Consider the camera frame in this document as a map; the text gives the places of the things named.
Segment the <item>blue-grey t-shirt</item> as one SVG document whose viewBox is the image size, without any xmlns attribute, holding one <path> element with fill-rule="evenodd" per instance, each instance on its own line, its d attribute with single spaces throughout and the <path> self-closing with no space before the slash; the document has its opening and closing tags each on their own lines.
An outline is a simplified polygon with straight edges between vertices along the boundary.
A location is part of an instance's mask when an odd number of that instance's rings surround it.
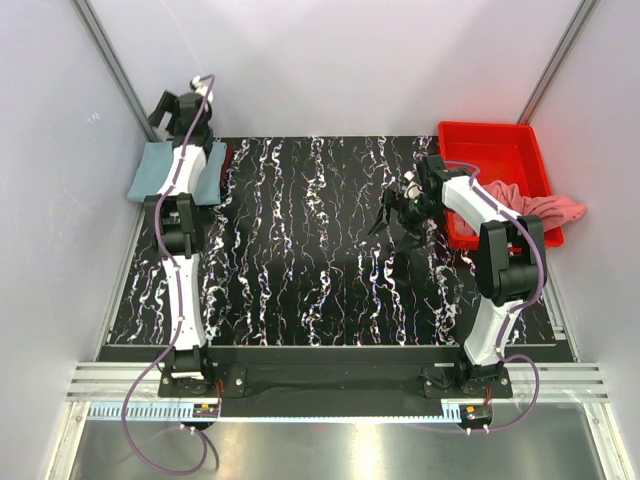
<svg viewBox="0 0 640 480">
<path fill-rule="evenodd" d="M 208 157 L 201 147 L 189 145 L 186 156 L 178 167 L 182 147 L 173 147 L 171 142 L 148 142 L 136 170 L 127 199 L 142 203 L 146 197 L 170 192 L 190 193 L 198 206 L 221 204 L 219 179 L 226 153 L 226 143 L 214 142 Z"/>
</svg>

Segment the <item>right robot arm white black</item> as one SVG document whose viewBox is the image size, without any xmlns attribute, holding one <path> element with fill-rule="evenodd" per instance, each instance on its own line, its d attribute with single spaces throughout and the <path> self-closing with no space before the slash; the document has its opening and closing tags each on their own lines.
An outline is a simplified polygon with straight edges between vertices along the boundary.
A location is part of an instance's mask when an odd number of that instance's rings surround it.
<svg viewBox="0 0 640 480">
<path fill-rule="evenodd" d="M 425 246 L 427 219 L 451 211 L 478 235 L 474 278 L 480 305 L 471 332 L 451 367 L 423 376 L 430 387 L 470 397 L 504 381 L 508 335 L 519 313 L 538 301 L 547 279 L 542 220 L 501 203 L 480 185 L 479 172 L 466 162 L 424 157 L 398 188 L 383 189 L 369 230 L 375 235 L 397 218 L 405 235 L 395 250 L 403 253 Z"/>
</svg>

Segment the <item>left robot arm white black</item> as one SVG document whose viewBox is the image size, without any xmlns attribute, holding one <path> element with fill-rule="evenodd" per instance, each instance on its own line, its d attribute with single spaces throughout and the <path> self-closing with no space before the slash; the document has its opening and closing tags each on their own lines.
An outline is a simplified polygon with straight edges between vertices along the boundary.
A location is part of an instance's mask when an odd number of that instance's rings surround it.
<svg viewBox="0 0 640 480">
<path fill-rule="evenodd" d="M 159 356 L 159 394 L 205 396 L 215 388 L 216 372 L 201 318 L 198 268 L 204 231 L 194 193 L 213 144 L 207 94 L 163 92 L 149 123 L 158 127 L 164 116 L 169 117 L 171 163 L 158 192 L 143 203 L 167 280 L 171 316 L 170 343 Z"/>
</svg>

